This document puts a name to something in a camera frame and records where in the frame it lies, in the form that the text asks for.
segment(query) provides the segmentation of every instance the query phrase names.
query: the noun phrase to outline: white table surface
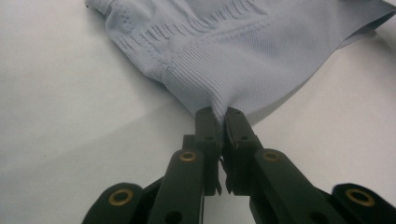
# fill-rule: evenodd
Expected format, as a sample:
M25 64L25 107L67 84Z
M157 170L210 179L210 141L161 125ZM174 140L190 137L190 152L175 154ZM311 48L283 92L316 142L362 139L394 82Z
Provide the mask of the white table surface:
M396 18L249 120L316 187L352 182L396 205ZM80 223L106 188L162 176L193 131L82 0L2 1L0 223ZM253 222L246 197L205 199L205 224Z

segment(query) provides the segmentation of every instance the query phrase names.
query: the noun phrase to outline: brass screw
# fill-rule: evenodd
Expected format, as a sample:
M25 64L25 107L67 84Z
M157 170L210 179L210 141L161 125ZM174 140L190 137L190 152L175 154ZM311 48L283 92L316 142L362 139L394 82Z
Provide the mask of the brass screw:
M374 198L361 189L347 189L346 196L350 201L365 207L372 207L375 205Z
M130 189L118 189L108 198L108 202L113 206L122 206L132 200L134 192Z

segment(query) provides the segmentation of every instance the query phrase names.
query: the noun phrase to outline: knit fabric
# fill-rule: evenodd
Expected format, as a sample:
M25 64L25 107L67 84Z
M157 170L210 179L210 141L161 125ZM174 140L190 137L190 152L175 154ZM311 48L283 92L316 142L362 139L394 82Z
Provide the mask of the knit fabric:
M286 95L388 20L379 0L86 0L140 71L192 114L246 114Z

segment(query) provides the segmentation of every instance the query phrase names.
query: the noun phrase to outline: light blue garment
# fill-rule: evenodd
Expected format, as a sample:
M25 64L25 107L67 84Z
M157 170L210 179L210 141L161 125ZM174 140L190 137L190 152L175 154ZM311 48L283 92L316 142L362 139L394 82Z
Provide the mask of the light blue garment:
M285 96L395 11L379 0L86 0L143 74L192 114L246 114Z

